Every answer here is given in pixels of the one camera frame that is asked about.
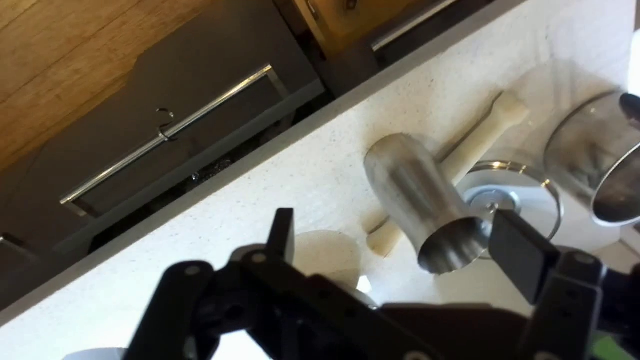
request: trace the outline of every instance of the cabinet door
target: cabinet door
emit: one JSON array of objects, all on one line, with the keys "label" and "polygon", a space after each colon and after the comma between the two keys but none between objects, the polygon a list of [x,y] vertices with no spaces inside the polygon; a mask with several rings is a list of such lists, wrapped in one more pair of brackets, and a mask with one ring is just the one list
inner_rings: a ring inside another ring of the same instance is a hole
[{"label": "cabinet door", "polygon": [[271,1],[209,1],[138,59],[126,88],[0,174],[0,233],[61,270],[100,229],[320,91]]}]

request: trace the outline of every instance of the metal handle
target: metal handle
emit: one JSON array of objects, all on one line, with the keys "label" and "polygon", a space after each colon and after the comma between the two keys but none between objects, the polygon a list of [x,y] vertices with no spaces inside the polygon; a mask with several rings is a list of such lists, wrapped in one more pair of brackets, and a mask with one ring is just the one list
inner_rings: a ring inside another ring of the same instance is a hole
[{"label": "metal handle", "polygon": [[17,237],[13,237],[13,236],[9,236],[9,233],[3,233],[3,232],[0,233],[0,246],[6,246],[6,248],[9,248],[9,250],[21,254],[21,255],[28,258],[28,259],[35,259],[35,254],[30,252],[30,250],[23,246],[21,240],[17,240]]},{"label": "metal handle", "polygon": [[232,100],[234,96],[238,96],[239,91],[244,91],[251,83],[259,82],[262,77],[268,77],[276,86],[276,89],[281,96],[286,96],[286,88],[283,88],[281,80],[277,77],[276,69],[269,64],[266,64],[257,72],[249,74],[248,77],[244,77],[242,82],[238,82],[236,86],[226,89],[221,96],[213,98],[211,101],[208,101],[205,106],[202,106],[200,110],[196,110],[194,114],[184,118],[182,122],[177,122],[176,125],[171,125],[168,129],[158,129],[158,136],[153,140],[145,141],[135,152],[127,154],[119,162],[112,164],[109,168],[106,168],[104,172],[100,172],[92,179],[84,182],[82,186],[78,186],[75,189],[71,189],[64,198],[60,198],[60,203],[69,207],[78,215],[88,215],[89,209],[85,205],[78,203],[75,202],[78,198],[85,195],[89,189],[98,187],[102,182],[109,179],[112,175],[115,175],[118,172],[121,172],[123,168],[127,168],[130,164],[134,164],[135,160],[140,160],[141,156],[151,152],[153,147],[158,147],[159,144],[168,141],[170,138],[174,138],[176,134],[186,129],[187,125],[196,123],[205,114],[220,107],[224,101]]},{"label": "metal handle", "polygon": [[423,12],[418,12],[415,16],[411,16],[410,20],[398,23],[396,27],[392,27],[389,31],[386,31],[383,35],[375,38],[370,47],[373,52],[379,52],[383,46],[392,43],[393,40],[398,40],[400,35],[404,35],[406,31],[414,30],[418,23],[425,22],[428,18],[432,18],[433,13],[438,13],[440,9],[447,8],[450,4],[453,4],[456,0],[441,0],[436,6],[425,8]]}]

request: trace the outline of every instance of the stainless steel container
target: stainless steel container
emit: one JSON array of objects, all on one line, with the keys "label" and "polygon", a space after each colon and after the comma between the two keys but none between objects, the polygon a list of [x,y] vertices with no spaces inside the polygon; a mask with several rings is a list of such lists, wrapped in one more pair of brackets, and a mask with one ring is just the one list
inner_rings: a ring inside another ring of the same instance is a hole
[{"label": "stainless steel container", "polygon": [[481,254],[481,218],[470,214],[420,140],[386,136],[367,150],[363,166],[379,203],[410,237],[423,270],[452,272]]},{"label": "stainless steel container", "polygon": [[604,94],[565,118],[545,146],[545,172],[584,205],[593,222],[640,220],[640,129],[628,94]]}]

